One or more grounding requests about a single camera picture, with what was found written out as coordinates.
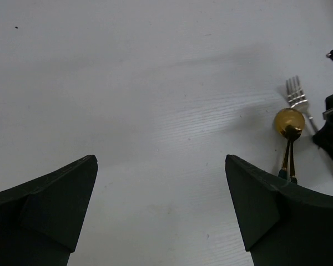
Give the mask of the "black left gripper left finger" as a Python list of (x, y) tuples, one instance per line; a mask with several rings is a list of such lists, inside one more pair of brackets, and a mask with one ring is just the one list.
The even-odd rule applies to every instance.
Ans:
[(98, 172), (94, 155), (0, 192), (0, 265), (67, 265)]

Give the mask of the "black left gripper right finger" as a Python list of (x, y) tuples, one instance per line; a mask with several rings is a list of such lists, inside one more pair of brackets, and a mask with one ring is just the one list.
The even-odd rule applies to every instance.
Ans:
[(333, 196), (227, 155), (225, 173), (254, 265), (333, 265)]

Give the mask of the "gold spoon green handle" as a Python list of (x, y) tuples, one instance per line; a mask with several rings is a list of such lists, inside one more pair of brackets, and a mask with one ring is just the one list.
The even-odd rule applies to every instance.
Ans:
[(290, 138), (290, 181), (297, 184), (297, 178), (295, 173), (295, 163), (294, 163), (294, 141), (293, 137)]
[(282, 109), (275, 116), (275, 128), (287, 141), (282, 165), (277, 175), (284, 180), (290, 181), (290, 138), (293, 137), (296, 141), (301, 136), (304, 127), (305, 119), (302, 113), (295, 109)]

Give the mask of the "silver fork green handle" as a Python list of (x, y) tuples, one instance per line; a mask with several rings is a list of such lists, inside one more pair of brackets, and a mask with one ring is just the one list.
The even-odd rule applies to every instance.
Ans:
[[(301, 112), (308, 119), (308, 122), (312, 127), (314, 133), (318, 133), (319, 128), (317, 127), (313, 116), (310, 114), (310, 103), (302, 89), (299, 76), (293, 76), (292, 78), (286, 80), (285, 85), (289, 106)], [(330, 170), (333, 172), (333, 162), (328, 155), (327, 157), (330, 165)]]

